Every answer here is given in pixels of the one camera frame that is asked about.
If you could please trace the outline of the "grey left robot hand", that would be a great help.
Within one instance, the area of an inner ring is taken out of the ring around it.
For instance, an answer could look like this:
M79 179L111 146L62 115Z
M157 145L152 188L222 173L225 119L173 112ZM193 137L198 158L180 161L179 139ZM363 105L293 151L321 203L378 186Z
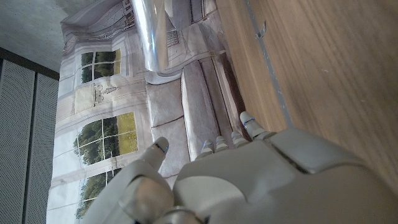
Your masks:
M321 137L266 131L249 113L229 148L205 141L173 185L158 138L101 191L84 223L396 223L397 195L366 163Z

